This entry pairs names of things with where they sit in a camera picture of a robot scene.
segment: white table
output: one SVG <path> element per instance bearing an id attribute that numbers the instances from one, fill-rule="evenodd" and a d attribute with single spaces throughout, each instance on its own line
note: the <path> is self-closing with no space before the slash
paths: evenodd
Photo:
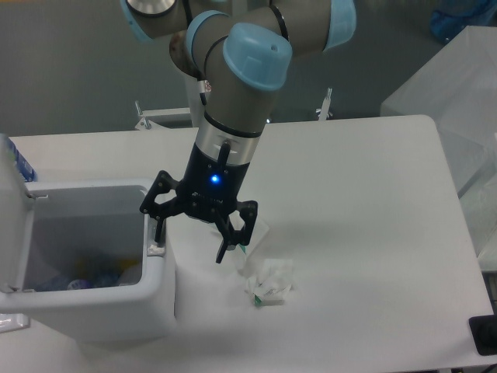
<path id="1" fill-rule="evenodd" d="M 15 138 L 42 180 L 180 179 L 196 130 Z M 5 372 L 387 372 L 483 365 L 467 320 L 492 313 L 440 140 L 427 117 L 271 124 L 240 199 L 294 260 L 284 305 L 257 309 L 219 237 L 168 220 L 179 328 L 147 342 L 78 344 L 37 322 L 0 335 Z"/>

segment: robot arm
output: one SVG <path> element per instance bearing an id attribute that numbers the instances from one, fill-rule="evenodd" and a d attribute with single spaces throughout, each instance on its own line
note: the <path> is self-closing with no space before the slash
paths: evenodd
<path id="1" fill-rule="evenodd" d="M 356 24 L 353 0 L 275 0 L 237 17 L 217 10 L 201 12 L 191 23 L 183 14 L 188 0 L 127 1 L 148 37 L 189 24 L 186 49 L 213 87 L 183 179 L 176 181 L 161 171 L 141 211 L 158 220 L 157 237 L 165 219 L 181 213 L 215 223 L 223 236 L 216 259 L 220 263 L 226 250 L 250 243 L 258 205 L 253 200 L 239 202 L 237 196 L 292 56 L 347 41 Z M 135 8 L 135 2 L 156 7 Z M 190 3 L 190 9 L 200 12 L 200 3 L 215 2 Z M 155 13 L 144 14 L 145 9 Z M 175 198 L 155 203 L 159 194 L 170 190 Z M 239 231 L 230 222 L 235 211 L 245 222 Z"/>

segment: white trash bin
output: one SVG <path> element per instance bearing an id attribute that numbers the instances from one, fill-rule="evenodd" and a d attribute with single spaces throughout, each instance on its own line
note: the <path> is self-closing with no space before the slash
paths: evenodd
<path id="1" fill-rule="evenodd" d="M 26 314 L 83 341 L 167 334 L 176 324 L 176 262 L 166 229 L 164 244 L 156 246 L 157 222 L 138 210 L 151 182 L 25 185 L 7 158 L 3 140 L 0 137 L 0 313 Z M 57 276 L 76 279 L 81 262 L 99 257 L 134 263 L 137 283 L 33 290 Z"/>

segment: trash bin lid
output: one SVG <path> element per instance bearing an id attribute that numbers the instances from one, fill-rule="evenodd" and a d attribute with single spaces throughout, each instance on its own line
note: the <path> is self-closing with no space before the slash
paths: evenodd
<path id="1" fill-rule="evenodd" d="M 22 286 L 23 247 L 30 244 L 33 199 L 17 172 L 6 137 L 0 134 L 0 291 Z"/>

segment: light blue joint cap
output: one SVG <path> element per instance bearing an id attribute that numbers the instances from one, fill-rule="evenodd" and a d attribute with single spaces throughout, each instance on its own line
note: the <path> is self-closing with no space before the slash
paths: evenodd
<path id="1" fill-rule="evenodd" d="M 349 41 L 356 31 L 356 6 L 353 0 L 332 0 L 328 42 L 323 51 Z"/>
<path id="2" fill-rule="evenodd" d="M 151 43 L 153 40 L 141 29 L 137 21 L 131 15 L 130 9 L 127 7 L 126 0 L 120 0 L 121 9 L 126 17 L 127 24 L 130 25 L 134 36 L 140 43 Z"/>
<path id="3" fill-rule="evenodd" d="M 188 26 L 188 30 L 186 31 L 186 39 L 185 45 L 186 50 L 188 51 L 189 57 L 192 59 L 192 62 L 196 66 L 196 62 L 193 59 L 193 40 L 195 39 L 196 31 L 202 26 L 204 21 L 212 16 L 225 16 L 229 17 L 228 14 L 223 12 L 218 12 L 217 10 L 208 10 L 207 12 L 200 13 L 197 17 L 193 19 L 193 21 Z"/>
<path id="4" fill-rule="evenodd" d="M 251 23 L 234 25 L 223 46 L 224 60 L 231 71 L 262 91 L 276 91 L 283 86 L 292 53 L 284 37 Z"/>

